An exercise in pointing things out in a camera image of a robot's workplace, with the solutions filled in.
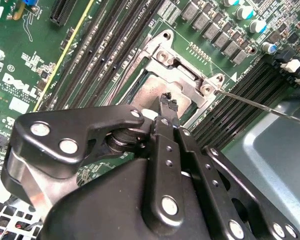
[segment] pcie slot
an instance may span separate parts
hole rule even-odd
[[[77,0],[56,0],[52,7],[50,20],[58,26],[65,25],[76,2]]]
[[[116,74],[116,70],[120,68],[123,62],[128,57],[130,51],[135,47],[135,44],[139,40],[140,36],[144,32],[145,28],[148,26],[149,22],[152,20],[153,16],[157,13],[158,9],[161,7],[163,0],[153,0],[148,4],[144,14],[139,22],[136,24],[136,27],[133,28],[133,32],[130,34],[128,40],[125,42],[122,47],[120,54],[117,55],[116,60],[112,62],[112,65],[108,68],[108,71],[103,75],[102,79],[99,80],[99,84],[96,89],[93,91],[93,94],[88,99],[87,103],[84,105],[85,107],[93,107],[99,100],[100,96],[104,93],[110,81]]]
[[[84,79],[82,79],[81,82],[83,82],[83,85],[76,94],[73,102],[70,104],[70,108],[78,108],[80,106],[80,103],[82,102],[84,96],[86,96],[91,84],[95,82],[95,76],[100,74],[98,72],[104,68],[105,64],[108,62],[108,59],[111,57],[111,55],[113,55],[113,52],[117,50],[123,38],[126,37],[125,34],[127,33],[127,30],[129,30],[132,26],[131,21],[134,19],[133,16],[137,15],[136,13],[138,13],[138,10],[144,6],[145,2],[145,0],[135,0],[131,3],[127,13],[124,15],[123,19],[112,33],[113,37],[109,40],[109,43],[106,45],[99,57],[98,53],[101,44],[94,48],[94,55],[91,57],[91,61],[88,64],[88,66],[91,66],[92,64],[93,68],[90,71],[87,71],[86,69],[82,71]]]
[[[99,31],[96,31],[96,29],[99,30],[100,28],[103,27],[102,20],[104,18],[105,10],[106,10],[108,3],[109,3],[108,0],[104,0],[101,2],[97,12],[95,13],[95,15],[92,18],[92,22],[89,25],[87,33],[84,34],[83,40],[81,41],[81,45],[76,48],[73,58],[70,60],[70,63],[67,64],[66,69],[61,73],[60,79],[57,82],[56,86],[54,87],[54,91],[53,91],[51,97],[49,98],[49,101],[45,104],[46,108],[41,109],[41,110],[51,110],[52,109],[54,101],[58,97],[60,90],[64,86],[67,76],[71,73],[72,69],[77,64],[77,59],[80,58],[79,56],[81,55],[82,51],[85,50],[90,37],[94,35],[94,32],[96,33],[95,37],[98,37],[98,35],[101,34]]]
[[[109,35],[111,31],[113,31],[113,26],[115,26],[115,28],[118,27],[116,23],[118,21],[120,13],[122,12],[122,9],[124,9],[128,1],[129,0],[115,1],[115,4],[111,6],[110,12],[106,14],[105,20],[103,21],[101,27],[98,29],[97,35],[91,39],[86,49],[83,49],[81,52],[79,52],[81,56],[74,59],[75,61],[79,59],[79,62],[76,66],[70,69],[70,71],[73,70],[71,74],[72,81],[64,91],[62,97],[57,101],[54,109],[63,109],[69,98],[73,94],[74,90],[84,81],[84,72],[89,67],[90,61],[95,57],[96,48],[99,48],[103,40]]]

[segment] mounting hole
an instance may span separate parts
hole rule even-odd
[[[219,153],[217,152],[217,150],[215,150],[214,148],[211,148],[210,150],[211,150],[213,155],[219,156]]]
[[[183,129],[183,133],[184,133],[186,136],[190,136],[190,132],[189,132],[187,129]]]
[[[30,131],[37,136],[43,137],[50,133],[50,128],[41,122],[35,123],[30,127]]]
[[[288,233],[290,233],[290,235],[292,237],[294,237],[295,239],[297,238],[297,234],[296,234],[296,231],[294,230],[294,228],[290,225],[285,225],[285,229],[288,231]]]
[[[165,32],[165,33],[163,34],[163,37],[164,37],[165,39],[169,40],[169,39],[170,39],[170,34]]]
[[[164,125],[169,125],[169,122],[168,122],[168,120],[167,119],[165,119],[165,118],[162,118],[161,119],[161,122],[164,124]]]
[[[167,165],[170,168],[173,166],[172,161],[170,160],[165,161],[165,165]]]
[[[59,147],[66,154],[74,154],[78,150],[78,145],[71,139],[62,140]]]
[[[137,110],[131,110],[131,114],[136,118],[140,118],[140,113]]]
[[[213,185],[215,185],[216,187],[219,187],[219,183],[216,180],[212,181]]]

